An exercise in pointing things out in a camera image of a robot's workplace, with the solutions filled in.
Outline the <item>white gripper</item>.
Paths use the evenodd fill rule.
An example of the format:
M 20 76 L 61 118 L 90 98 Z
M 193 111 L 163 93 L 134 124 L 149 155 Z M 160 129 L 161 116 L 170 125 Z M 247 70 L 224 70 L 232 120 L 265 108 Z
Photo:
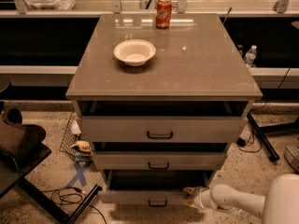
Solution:
M 192 195 L 192 201 L 184 201 L 184 203 L 191 208 L 213 209 L 216 206 L 211 196 L 211 189 L 203 187 L 187 187 L 183 190 L 189 195 Z

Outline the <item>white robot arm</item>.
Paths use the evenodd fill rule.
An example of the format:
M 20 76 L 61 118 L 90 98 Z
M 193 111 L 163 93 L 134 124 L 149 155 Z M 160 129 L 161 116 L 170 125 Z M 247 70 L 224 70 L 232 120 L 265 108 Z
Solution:
M 263 224 L 299 224 L 299 175 L 277 177 L 265 195 L 250 194 L 218 184 L 213 188 L 185 188 L 184 202 L 199 210 L 234 214 L 246 211 Z

